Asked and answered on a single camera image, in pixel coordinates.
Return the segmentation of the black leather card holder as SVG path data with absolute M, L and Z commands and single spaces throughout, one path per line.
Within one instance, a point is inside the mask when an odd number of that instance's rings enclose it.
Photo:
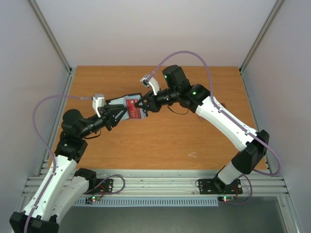
M 125 95 L 119 98 L 114 98 L 114 99 L 109 99 L 106 101 L 107 104 L 123 104 L 124 106 L 127 107 L 126 105 L 126 100 L 127 99 L 139 99 L 139 93 L 134 93 L 134 94 L 129 94 L 129 95 Z M 143 114 L 143 119 L 146 118 L 148 116 L 148 114 L 141 109 L 141 113 Z M 122 117 L 121 121 L 124 120 L 129 120 L 129 114 L 128 112 Z

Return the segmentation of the red credit card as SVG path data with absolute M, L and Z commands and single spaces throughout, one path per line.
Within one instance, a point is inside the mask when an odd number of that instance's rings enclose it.
M 135 106 L 137 102 L 138 102 L 138 99 L 127 99 L 126 100 L 126 105 L 127 105 L 130 119 L 143 119 L 143 114 L 141 113 L 141 109 Z

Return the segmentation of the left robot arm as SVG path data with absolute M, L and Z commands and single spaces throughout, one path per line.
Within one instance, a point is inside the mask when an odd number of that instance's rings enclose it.
M 78 169 L 68 186 L 69 174 L 80 162 L 86 138 L 102 128 L 117 126 L 127 107 L 122 104 L 99 107 L 97 114 L 84 118 L 79 110 L 70 109 L 63 115 L 62 132 L 51 167 L 30 202 L 21 212 L 13 212 L 10 225 L 15 233 L 56 233 L 66 213 L 84 193 L 97 190 L 96 172 Z

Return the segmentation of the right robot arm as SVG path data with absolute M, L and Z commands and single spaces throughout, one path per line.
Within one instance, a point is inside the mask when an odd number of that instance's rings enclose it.
M 265 145 L 269 142 L 269 134 L 265 130 L 258 132 L 241 122 L 203 85 L 190 84 L 182 67 L 169 66 L 163 69 L 162 74 L 168 87 L 161 89 L 156 79 L 145 75 L 140 81 L 145 87 L 150 87 L 151 91 L 135 103 L 135 106 L 156 113 L 162 106 L 178 102 L 181 107 L 209 121 L 223 133 L 238 150 L 213 178 L 213 186 L 217 192 L 226 192 L 237 178 L 250 174 L 266 155 Z

